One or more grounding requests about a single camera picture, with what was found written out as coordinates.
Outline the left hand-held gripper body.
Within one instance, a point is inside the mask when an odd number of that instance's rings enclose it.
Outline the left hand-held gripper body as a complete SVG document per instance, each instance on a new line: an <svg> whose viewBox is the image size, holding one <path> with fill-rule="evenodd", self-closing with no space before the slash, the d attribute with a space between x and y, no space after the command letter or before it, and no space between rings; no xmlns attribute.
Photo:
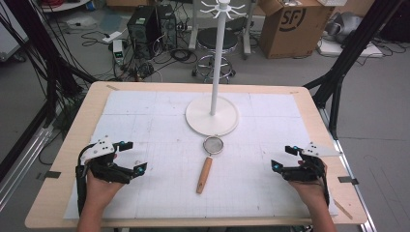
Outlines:
<svg viewBox="0 0 410 232"><path fill-rule="evenodd" d="M106 135L96 143L89 144L79 154L77 159L79 174L84 177L90 169L93 175L107 182L128 184L132 176L132 169L118 166L113 160L117 152L113 143Z"/></svg>

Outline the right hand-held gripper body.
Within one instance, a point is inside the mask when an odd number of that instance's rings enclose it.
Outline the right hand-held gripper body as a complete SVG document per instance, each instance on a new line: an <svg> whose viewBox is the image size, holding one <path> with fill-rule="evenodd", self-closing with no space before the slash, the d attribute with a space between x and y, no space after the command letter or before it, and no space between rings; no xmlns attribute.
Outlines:
<svg viewBox="0 0 410 232"><path fill-rule="evenodd" d="M302 148L299 156L303 163L298 166L285 167L283 173L279 173L286 181L311 182L325 176L325 167L322 157L337 157L341 155L335 148L327 147L314 142Z"/></svg>

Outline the metal strainer with wooden handle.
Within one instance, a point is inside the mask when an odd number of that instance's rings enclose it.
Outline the metal strainer with wooden handle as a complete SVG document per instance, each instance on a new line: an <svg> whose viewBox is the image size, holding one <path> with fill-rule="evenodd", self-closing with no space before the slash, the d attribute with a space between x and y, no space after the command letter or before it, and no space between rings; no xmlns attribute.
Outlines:
<svg viewBox="0 0 410 232"><path fill-rule="evenodd" d="M223 149L224 143L219 136L208 136L203 142L203 148L208 154L208 157L204 160L200 176L198 178L196 192L201 194L205 188L212 162L213 156L219 154Z"/></svg>

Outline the white hook rack stand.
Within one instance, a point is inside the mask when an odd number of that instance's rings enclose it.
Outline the white hook rack stand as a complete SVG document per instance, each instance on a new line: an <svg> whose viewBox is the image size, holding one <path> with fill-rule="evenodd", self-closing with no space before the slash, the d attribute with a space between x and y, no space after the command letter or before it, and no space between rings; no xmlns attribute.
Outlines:
<svg viewBox="0 0 410 232"><path fill-rule="evenodd" d="M209 8L208 13L216 12L215 18L218 20L212 93L192 100L186 108L185 116L194 131L206 136L224 136L236 129L240 118L235 104L219 96L225 22L230 13L237 15L237 9L242 9L244 5L231 7L230 0L216 0L215 5L203 5Z"/></svg>

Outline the person's left hand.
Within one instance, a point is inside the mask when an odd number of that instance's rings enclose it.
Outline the person's left hand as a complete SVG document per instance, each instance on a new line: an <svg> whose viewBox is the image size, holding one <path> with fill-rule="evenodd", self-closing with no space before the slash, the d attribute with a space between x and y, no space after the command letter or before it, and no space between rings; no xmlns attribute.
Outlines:
<svg viewBox="0 0 410 232"><path fill-rule="evenodd" d="M94 203L109 203L123 187L121 183L109 183L96 178L91 171L87 173L86 200Z"/></svg>

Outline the person's right hand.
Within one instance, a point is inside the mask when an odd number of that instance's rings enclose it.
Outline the person's right hand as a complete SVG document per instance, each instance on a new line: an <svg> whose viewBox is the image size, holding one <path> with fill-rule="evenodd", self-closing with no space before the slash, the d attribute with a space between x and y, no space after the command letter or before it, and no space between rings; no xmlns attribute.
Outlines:
<svg viewBox="0 0 410 232"><path fill-rule="evenodd" d="M302 201L307 206L319 203L327 205L324 184L321 178L311 182L290 181L289 185L298 192Z"/></svg>

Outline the white grid mat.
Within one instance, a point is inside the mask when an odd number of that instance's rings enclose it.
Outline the white grid mat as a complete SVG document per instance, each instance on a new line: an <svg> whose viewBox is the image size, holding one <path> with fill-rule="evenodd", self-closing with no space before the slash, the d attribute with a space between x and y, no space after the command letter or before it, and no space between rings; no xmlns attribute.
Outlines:
<svg viewBox="0 0 410 232"><path fill-rule="evenodd" d="M222 137L201 193L196 191L203 162L203 135L188 125L185 111L194 92L114 91L109 94L91 139L130 141L116 163L147 165L105 210L124 218L263 218L308 215L297 192L273 171L273 160L294 166L287 146L306 148L309 136L297 99L290 94L227 93L239 109L238 127Z"/></svg>

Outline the black tape strip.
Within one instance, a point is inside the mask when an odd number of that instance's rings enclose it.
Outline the black tape strip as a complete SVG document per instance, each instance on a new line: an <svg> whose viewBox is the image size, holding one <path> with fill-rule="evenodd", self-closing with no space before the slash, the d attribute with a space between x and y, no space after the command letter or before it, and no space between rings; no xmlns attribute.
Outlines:
<svg viewBox="0 0 410 232"><path fill-rule="evenodd" d="M58 171L46 171L45 173L39 172L36 179L42 180L42 181L47 178L58 179L60 175L61 175L61 172L58 172Z"/></svg>
<svg viewBox="0 0 410 232"><path fill-rule="evenodd" d="M359 184L359 181L356 178L352 178L350 176L341 176L337 177L340 183L350 183L353 186L356 186Z"/></svg>

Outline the thin wooden stick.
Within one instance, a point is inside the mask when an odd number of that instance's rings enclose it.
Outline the thin wooden stick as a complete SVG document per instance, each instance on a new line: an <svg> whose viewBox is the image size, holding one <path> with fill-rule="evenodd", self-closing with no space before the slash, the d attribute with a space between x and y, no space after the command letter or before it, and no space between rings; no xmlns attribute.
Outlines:
<svg viewBox="0 0 410 232"><path fill-rule="evenodd" d="M335 205L341 210L349 219L353 220L353 216L340 204L334 199Z"/></svg>

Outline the small device with green display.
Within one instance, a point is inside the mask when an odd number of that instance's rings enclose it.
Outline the small device with green display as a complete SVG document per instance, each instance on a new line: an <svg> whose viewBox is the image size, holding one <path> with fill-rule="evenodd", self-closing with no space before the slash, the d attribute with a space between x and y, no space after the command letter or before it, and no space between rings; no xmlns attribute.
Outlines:
<svg viewBox="0 0 410 232"><path fill-rule="evenodd" d="M122 64L124 62L124 48L122 40L114 40L112 43L112 52L114 60L117 64Z"/></svg>

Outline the white power strip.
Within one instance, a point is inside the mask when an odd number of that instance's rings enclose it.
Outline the white power strip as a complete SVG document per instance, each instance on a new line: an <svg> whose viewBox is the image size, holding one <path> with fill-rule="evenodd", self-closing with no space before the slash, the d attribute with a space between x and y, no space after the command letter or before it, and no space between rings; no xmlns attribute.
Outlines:
<svg viewBox="0 0 410 232"><path fill-rule="evenodd" d="M113 33L109 34L107 37L102 38L102 41L103 41L104 43L106 43L106 44L109 44L109 43L111 43L113 40L119 38L121 35L122 35L121 32L116 31L116 32L113 32Z"/></svg>

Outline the white flat board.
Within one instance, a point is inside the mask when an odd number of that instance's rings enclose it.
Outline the white flat board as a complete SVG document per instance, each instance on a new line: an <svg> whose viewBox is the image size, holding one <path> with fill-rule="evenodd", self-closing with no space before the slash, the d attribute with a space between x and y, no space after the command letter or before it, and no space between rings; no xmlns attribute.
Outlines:
<svg viewBox="0 0 410 232"><path fill-rule="evenodd" d="M342 48L340 43L325 40L325 39L321 39L317 43L317 49L318 49L318 52L324 56L339 56L344 51L347 51L347 52L353 51L352 48L348 48L347 46L345 48ZM368 45L365 46L360 56L363 58L381 58L384 56L384 54L373 43L369 43Z"/></svg>

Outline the black computer tower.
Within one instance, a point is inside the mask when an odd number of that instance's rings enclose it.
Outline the black computer tower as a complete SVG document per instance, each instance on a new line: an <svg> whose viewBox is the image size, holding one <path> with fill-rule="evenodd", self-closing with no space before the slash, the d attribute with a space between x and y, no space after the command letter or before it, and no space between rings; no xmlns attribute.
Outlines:
<svg viewBox="0 0 410 232"><path fill-rule="evenodd" d="M136 58L152 59L155 47L177 47L176 16L170 4L138 6L127 23Z"/></svg>

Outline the brown cardboard box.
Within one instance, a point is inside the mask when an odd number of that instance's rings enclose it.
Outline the brown cardboard box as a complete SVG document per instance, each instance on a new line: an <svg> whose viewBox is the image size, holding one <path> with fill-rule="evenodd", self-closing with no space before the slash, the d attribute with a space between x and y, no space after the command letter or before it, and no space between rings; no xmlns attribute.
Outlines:
<svg viewBox="0 0 410 232"><path fill-rule="evenodd" d="M268 59L310 56L334 7L317 0L258 0L265 19L259 46Z"/></svg>

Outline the grey rounded device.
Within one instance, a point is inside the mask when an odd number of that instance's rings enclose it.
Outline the grey rounded device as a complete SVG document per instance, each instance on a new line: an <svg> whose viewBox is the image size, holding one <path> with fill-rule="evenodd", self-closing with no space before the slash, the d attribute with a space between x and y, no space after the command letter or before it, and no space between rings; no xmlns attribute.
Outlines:
<svg viewBox="0 0 410 232"><path fill-rule="evenodd" d="M352 32L357 30L362 20L351 12L335 13L328 21L325 31L328 36L342 44Z"/></svg>

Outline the black round stool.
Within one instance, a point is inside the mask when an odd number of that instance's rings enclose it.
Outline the black round stool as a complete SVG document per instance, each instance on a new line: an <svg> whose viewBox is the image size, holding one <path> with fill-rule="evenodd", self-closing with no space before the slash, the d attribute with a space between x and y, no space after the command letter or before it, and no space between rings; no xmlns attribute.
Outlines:
<svg viewBox="0 0 410 232"><path fill-rule="evenodd" d="M217 33L217 28L207 28L201 30L197 35L197 44L200 48L206 50L207 54L196 61L191 75L202 78L204 82L209 82L214 77ZM237 36L230 30L224 30L222 54L233 52L237 45ZM220 63L220 79L224 79L228 83L230 78L235 76L236 72L231 62L223 55L221 56Z"/></svg>

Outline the white round table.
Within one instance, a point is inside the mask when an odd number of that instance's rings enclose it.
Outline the white round table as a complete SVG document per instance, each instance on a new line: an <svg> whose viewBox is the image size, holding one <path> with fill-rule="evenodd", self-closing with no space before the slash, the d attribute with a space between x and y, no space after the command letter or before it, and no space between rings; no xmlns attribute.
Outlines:
<svg viewBox="0 0 410 232"><path fill-rule="evenodd" d="M74 9L80 6L85 6L90 1L91 0L79 0L78 2L69 2L68 0L65 0L65 2L59 6L41 6L41 9L45 13L62 12L62 11L71 10L71 9Z"/></svg>

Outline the white metal frame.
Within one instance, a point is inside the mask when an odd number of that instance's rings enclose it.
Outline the white metal frame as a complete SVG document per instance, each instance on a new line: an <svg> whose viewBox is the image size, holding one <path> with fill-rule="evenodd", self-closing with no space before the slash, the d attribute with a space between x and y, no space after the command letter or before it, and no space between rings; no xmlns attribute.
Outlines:
<svg viewBox="0 0 410 232"><path fill-rule="evenodd" d="M243 58L244 59L247 59L251 55L249 32L250 32L250 25L251 25L252 17L253 17L253 11L256 7L257 1L258 0L248 0L248 12L246 14L246 25L242 31L242 45L243 45ZM197 39L198 31L199 31L197 14L199 10L200 10L200 1L192 0L192 17L191 17L192 28L190 30L189 50L196 49L196 39Z"/></svg>

